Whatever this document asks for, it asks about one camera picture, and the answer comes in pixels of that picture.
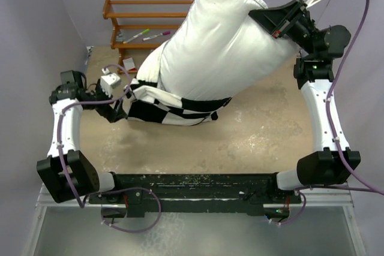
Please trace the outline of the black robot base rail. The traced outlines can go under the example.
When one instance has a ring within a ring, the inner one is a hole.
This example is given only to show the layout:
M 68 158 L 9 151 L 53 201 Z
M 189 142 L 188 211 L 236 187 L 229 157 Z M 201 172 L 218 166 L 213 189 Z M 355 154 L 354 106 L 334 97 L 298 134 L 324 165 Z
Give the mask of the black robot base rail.
M 93 195 L 91 204 L 122 206 L 127 217 L 146 212 L 245 213 L 278 215 L 273 211 L 299 204 L 293 191 L 278 189 L 276 175 L 267 174 L 116 174 L 112 194 Z

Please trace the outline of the white pillow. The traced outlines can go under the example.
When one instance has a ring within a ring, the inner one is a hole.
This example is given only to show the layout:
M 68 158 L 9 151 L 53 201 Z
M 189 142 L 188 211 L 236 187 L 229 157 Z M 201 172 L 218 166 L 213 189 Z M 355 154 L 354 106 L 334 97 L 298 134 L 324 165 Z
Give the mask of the white pillow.
M 161 51 L 161 87 L 188 100 L 220 100 L 291 60 L 298 46 L 273 38 L 248 15 L 267 7 L 263 0 L 194 0 Z

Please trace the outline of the black white checkered pillowcase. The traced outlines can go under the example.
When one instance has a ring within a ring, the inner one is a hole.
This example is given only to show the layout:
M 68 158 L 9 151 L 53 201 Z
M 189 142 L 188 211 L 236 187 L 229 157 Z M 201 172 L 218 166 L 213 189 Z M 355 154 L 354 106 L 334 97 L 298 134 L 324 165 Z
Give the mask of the black white checkered pillowcase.
M 132 79 L 127 120 L 179 126 L 216 121 L 218 111 L 230 103 L 231 97 L 195 101 L 165 91 L 160 78 L 160 56 L 165 47 L 163 43 L 151 52 Z

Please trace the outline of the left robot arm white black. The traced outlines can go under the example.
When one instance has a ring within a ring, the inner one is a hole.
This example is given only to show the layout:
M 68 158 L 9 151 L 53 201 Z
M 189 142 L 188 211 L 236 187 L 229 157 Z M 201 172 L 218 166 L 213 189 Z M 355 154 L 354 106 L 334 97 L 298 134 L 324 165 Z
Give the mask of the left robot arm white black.
M 61 84 L 52 91 L 49 103 L 54 115 L 52 141 L 45 159 L 37 162 L 37 173 L 57 203 L 76 200 L 85 206 L 87 196 L 102 192 L 109 203 L 117 203 L 124 192 L 112 173 L 98 173 L 80 150 L 80 126 L 84 110 L 95 110 L 110 123 L 126 118 L 123 99 L 114 98 L 113 90 L 121 78 L 102 69 L 93 90 L 80 71 L 61 73 Z

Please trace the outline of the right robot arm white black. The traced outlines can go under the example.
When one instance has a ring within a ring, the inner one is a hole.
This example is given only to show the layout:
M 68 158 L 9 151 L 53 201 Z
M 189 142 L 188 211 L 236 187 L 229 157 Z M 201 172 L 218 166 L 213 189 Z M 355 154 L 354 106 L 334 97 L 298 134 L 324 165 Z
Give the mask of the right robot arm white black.
M 334 99 L 333 61 L 343 57 L 350 32 L 343 25 L 318 29 L 303 0 L 248 15 L 272 37 L 289 38 L 306 52 L 297 58 L 293 76 L 310 112 L 314 151 L 301 158 L 294 170 L 277 173 L 276 182 L 267 187 L 268 198 L 280 203 L 288 190 L 343 184 L 361 162 L 360 153 L 351 150 L 343 133 Z

